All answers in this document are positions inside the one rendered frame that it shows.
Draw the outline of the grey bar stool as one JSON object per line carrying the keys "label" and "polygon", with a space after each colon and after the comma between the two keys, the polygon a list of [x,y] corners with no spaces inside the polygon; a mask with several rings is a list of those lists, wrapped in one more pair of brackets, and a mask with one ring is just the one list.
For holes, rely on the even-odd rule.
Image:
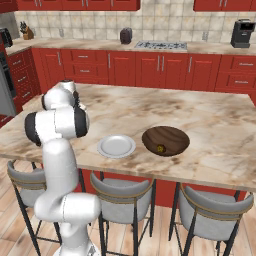
{"label": "grey bar stool", "polygon": [[[239,194],[239,190],[233,196],[198,191],[181,182],[176,183],[168,240],[175,232],[181,256],[188,256],[194,237],[215,241],[217,254],[224,242],[223,256],[230,255],[242,216],[254,204],[252,192],[242,201],[238,201]],[[179,209],[181,225],[188,231],[184,248],[175,221],[176,209]]]}
{"label": "grey bar stool", "polygon": [[95,173],[91,172],[90,183],[101,200],[101,213],[98,217],[101,255],[106,256],[109,253],[130,256],[107,249],[109,223],[112,222],[132,226],[132,256],[138,256],[146,229],[149,229],[149,236],[153,233],[156,180],[134,182],[104,178],[103,175],[97,178]]}
{"label": "grey bar stool", "polygon": [[14,160],[9,161],[7,163],[7,173],[12,182],[19,207],[22,212],[34,248],[37,252],[37,255],[41,256],[41,252],[38,245],[39,240],[62,244],[62,238],[60,236],[59,231],[59,224],[57,222],[54,222],[54,228],[58,237],[57,240],[39,237],[38,233],[42,221],[39,221],[37,229],[33,230],[27,213],[27,208],[33,209],[38,197],[46,190],[45,173],[43,169],[37,168],[34,162],[31,163],[33,171],[29,173],[20,172],[16,170],[14,168],[14,163]]}

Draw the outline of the white round plate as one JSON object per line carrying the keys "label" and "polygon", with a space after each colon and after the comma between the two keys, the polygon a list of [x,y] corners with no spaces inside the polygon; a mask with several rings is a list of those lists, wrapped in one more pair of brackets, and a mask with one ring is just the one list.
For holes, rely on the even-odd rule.
{"label": "white round plate", "polygon": [[102,138],[98,145],[98,152],[107,158],[120,159],[131,155],[136,149],[135,141],[122,134],[108,135]]}

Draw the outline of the red side drawer run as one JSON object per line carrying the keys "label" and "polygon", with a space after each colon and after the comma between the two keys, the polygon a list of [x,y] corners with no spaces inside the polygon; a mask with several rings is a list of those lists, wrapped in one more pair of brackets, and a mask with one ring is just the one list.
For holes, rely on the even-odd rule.
{"label": "red side drawer run", "polygon": [[15,102],[23,106],[41,94],[32,51],[27,49],[9,55],[8,64],[16,90]]}

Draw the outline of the dark brown wooden bowl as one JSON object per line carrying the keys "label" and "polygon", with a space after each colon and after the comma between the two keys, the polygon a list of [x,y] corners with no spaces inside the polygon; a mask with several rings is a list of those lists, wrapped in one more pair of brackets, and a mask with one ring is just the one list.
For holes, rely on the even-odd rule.
{"label": "dark brown wooden bowl", "polygon": [[188,135],[170,126],[156,126],[142,135],[144,146],[153,154],[171,157],[183,153],[190,144]]}

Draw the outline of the black coffee machine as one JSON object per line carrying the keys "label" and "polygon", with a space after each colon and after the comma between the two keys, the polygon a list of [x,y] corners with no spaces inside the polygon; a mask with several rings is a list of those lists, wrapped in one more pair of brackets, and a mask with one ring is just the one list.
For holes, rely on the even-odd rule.
{"label": "black coffee machine", "polygon": [[249,48],[251,34],[255,30],[256,23],[250,19],[239,19],[235,22],[230,44],[234,48]]}

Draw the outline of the red kitchen island base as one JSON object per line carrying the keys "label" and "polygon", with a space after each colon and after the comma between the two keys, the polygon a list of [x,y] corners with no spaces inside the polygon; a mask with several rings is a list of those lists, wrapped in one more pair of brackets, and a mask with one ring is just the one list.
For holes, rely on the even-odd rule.
{"label": "red kitchen island base", "polygon": [[[85,188],[87,193],[92,193],[92,194],[96,193],[95,189],[90,184],[90,174],[91,174],[90,170],[86,170],[86,169],[82,170],[84,185],[78,184],[75,189],[75,192],[81,192],[82,188]],[[104,177],[111,178],[111,179],[135,181],[135,182],[142,182],[145,180],[145,177],[129,176],[129,175],[123,175],[123,174],[110,173],[110,172],[105,172]],[[157,180],[155,204],[157,206],[171,208],[173,205],[175,187],[176,187],[176,183],[174,181]],[[213,193],[224,194],[229,196],[235,195],[235,190],[231,190],[231,189],[202,186],[197,184],[190,184],[190,187],[195,190],[204,191],[204,192],[213,192]]]}

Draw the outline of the steel gas hob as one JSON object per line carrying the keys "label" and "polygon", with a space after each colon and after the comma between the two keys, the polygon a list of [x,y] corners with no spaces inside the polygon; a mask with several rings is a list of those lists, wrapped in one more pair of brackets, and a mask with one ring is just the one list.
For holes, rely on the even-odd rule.
{"label": "steel gas hob", "polygon": [[136,48],[154,49],[154,50],[186,51],[187,44],[185,42],[139,41],[136,44]]}

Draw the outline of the red lower cupboard run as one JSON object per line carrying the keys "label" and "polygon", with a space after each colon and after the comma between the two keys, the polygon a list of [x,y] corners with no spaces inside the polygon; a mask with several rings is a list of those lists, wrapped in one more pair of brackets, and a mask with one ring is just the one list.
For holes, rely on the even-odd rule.
{"label": "red lower cupboard run", "polygon": [[247,94],[256,105],[256,56],[34,48],[42,92],[76,83]]}

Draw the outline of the wooden knife block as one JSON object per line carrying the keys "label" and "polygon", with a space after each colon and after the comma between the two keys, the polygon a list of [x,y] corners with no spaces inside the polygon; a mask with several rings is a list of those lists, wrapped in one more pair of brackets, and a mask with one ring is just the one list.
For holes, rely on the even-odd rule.
{"label": "wooden knife block", "polygon": [[23,34],[24,40],[30,40],[34,38],[33,31],[29,28],[29,26],[24,22],[20,22],[20,32]]}

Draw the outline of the red upper cupboard run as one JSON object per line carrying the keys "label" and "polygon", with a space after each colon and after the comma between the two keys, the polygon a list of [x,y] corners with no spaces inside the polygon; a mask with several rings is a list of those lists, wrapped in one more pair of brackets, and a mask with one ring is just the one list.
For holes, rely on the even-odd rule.
{"label": "red upper cupboard run", "polygon": [[0,0],[0,13],[13,11],[137,11],[141,0]]}
{"label": "red upper cupboard run", "polygon": [[195,12],[246,12],[256,11],[256,0],[194,0]]}

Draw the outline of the red cupboard run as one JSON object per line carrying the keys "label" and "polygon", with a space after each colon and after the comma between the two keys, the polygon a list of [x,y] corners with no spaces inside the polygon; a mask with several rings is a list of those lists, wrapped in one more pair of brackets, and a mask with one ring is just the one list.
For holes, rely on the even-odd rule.
{"label": "red cupboard run", "polygon": [[256,0],[194,0],[195,12],[246,12],[256,11]]}
{"label": "red cupboard run", "polygon": [[0,0],[0,13],[13,11],[137,11],[141,0]]}
{"label": "red cupboard run", "polygon": [[256,105],[256,56],[34,48],[42,92],[76,83],[247,94]]}

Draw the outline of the steel built-in oven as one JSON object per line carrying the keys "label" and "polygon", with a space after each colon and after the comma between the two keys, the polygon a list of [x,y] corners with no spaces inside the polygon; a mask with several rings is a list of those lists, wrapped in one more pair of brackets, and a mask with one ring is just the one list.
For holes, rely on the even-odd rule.
{"label": "steel built-in oven", "polygon": [[13,98],[16,90],[11,78],[7,59],[3,51],[0,51],[0,115],[16,115],[16,107]]}

